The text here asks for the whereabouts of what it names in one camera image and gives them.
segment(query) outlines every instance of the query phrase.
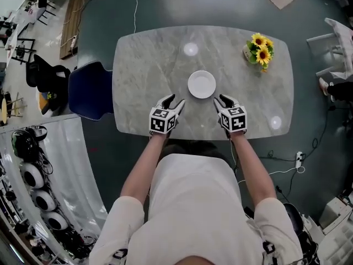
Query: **blue chair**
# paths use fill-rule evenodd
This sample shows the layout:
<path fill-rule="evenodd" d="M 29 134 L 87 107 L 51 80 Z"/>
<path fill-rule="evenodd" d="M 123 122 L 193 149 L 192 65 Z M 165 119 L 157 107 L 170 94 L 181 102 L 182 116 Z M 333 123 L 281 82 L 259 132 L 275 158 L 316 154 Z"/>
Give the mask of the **blue chair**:
<path fill-rule="evenodd" d="M 99 121 L 105 113 L 113 114 L 112 76 L 99 61 L 74 70 L 68 79 L 70 110 L 92 121 Z"/>

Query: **speaker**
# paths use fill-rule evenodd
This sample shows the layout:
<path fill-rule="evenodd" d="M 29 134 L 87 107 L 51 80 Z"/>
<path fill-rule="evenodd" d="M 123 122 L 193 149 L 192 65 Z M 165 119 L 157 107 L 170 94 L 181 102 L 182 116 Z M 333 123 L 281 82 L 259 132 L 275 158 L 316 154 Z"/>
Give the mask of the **speaker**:
<path fill-rule="evenodd" d="M 54 198 L 44 190 L 34 190 L 31 192 L 34 205 L 43 211 L 53 211 L 56 208 Z"/>
<path fill-rule="evenodd" d="M 42 212 L 44 222 L 54 230 L 65 230 L 68 227 L 66 219 L 58 212 Z"/>
<path fill-rule="evenodd" d="M 21 162 L 19 168 L 26 184 L 33 188 L 41 188 L 44 186 L 43 176 L 33 164 Z"/>

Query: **glove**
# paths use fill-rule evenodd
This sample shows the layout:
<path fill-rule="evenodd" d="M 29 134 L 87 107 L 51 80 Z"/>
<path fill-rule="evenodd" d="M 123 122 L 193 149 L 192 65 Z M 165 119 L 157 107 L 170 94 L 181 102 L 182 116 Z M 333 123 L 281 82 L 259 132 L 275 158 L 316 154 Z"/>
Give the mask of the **glove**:
<path fill-rule="evenodd" d="M 176 127 L 185 100 L 182 99 L 173 109 L 169 106 L 174 100 L 175 94 L 163 97 L 157 102 L 157 105 L 149 113 L 149 133 L 170 134 L 170 131 Z"/>
<path fill-rule="evenodd" d="M 245 107 L 240 106 L 239 102 L 231 96 L 220 94 L 220 99 L 224 105 L 216 97 L 213 99 L 213 103 L 219 117 L 218 122 L 225 129 L 227 137 L 230 138 L 229 133 L 236 131 L 246 133 L 248 124 Z"/>

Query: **white cable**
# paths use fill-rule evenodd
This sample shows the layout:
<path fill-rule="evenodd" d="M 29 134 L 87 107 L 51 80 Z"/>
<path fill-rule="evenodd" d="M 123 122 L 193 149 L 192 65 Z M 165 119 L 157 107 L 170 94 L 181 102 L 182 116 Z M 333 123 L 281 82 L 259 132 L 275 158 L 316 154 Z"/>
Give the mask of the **white cable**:
<path fill-rule="evenodd" d="M 288 169 L 288 170 L 286 170 L 286 171 L 277 171 L 277 172 L 269 173 L 269 175 L 276 174 L 276 173 L 285 174 L 285 173 L 288 173 L 289 171 L 291 171 L 291 170 L 293 170 L 293 169 L 296 169 L 296 168 L 294 167 L 294 168 L 290 168 L 290 169 Z M 305 167 L 304 167 L 304 166 L 300 166 L 300 167 L 297 169 L 297 173 L 298 173 L 298 174 L 302 174 L 302 173 L 304 173 L 304 172 L 305 172 Z"/>
<path fill-rule="evenodd" d="M 137 6 L 138 6 L 138 0 L 136 0 L 136 8 L 135 8 L 135 12 L 133 14 L 133 33 L 136 33 L 136 12 L 137 12 Z"/>
<path fill-rule="evenodd" d="M 72 19 L 72 14 L 73 14 L 73 13 L 76 13 L 76 12 L 80 11 L 80 10 L 84 7 L 84 1 L 85 1 L 85 0 L 83 0 L 82 6 L 80 7 L 80 9 L 73 11 L 73 12 L 71 13 L 70 19 L 69 19 L 67 22 L 63 23 L 63 25 L 68 24 L 68 23 L 71 21 L 71 19 Z M 67 44 L 69 40 L 67 40 L 67 41 L 66 41 L 63 45 L 61 45 L 60 47 L 63 47 L 65 44 Z"/>
<path fill-rule="evenodd" d="M 234 160 L 234 164 L 236 165 L 236 170 L 235 170 L 235 173 L 237 174 L 237 161 L 236 159 L 234 158 L 234 154 L 233 154 L 233 144 L 232 144 L 232 140 L 229 140 L 229 142 L 231 143 L 231 154 L 232 154 L 232 157 L 233 157 L 233 160 Z"/>
<path fill-rule="evenodd" d="M 74 37 L 75 37 L 75 35 L 74 35 L 73 37 L 69 38 L 63 45 L 60 46 L 60 48 L 63 47 L 63 46 L 65 46 L 65 45 L 66 45 L 71 39 L 73 39 Z"/>

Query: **yellow flower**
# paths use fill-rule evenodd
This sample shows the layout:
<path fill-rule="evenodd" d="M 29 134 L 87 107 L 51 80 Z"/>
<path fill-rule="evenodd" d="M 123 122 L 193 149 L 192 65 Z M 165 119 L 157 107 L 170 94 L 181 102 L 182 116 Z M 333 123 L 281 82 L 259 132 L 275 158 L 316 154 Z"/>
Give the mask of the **yellow flower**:
<path fill-rule="evenodd" d="M 274 47 L 274 43 L 272 42 L 272 40 L 268 39 L 267 37 L 265 37 L 266 39 L 266 45 L 267 46 L 271 46 L 272 48 Z"/>
<path fill-rule="evenodd" d="M 259 33 L 256 33 L 254 35 L 252 35 L 253 41 L 252 43 L 257 45 L 258 47 L 264 47 L 266 46 L 266 37 L 262 36 Z"/>
<path fill-rule="evenodd" d="M 267 47 L 262 47 L 261 49 L 258 50 L 256 53 L 256 61 L 259 62 L 261 65 L 268 64 L 271 59 L 271 54 L 269 53 L 269 50 Z"/>

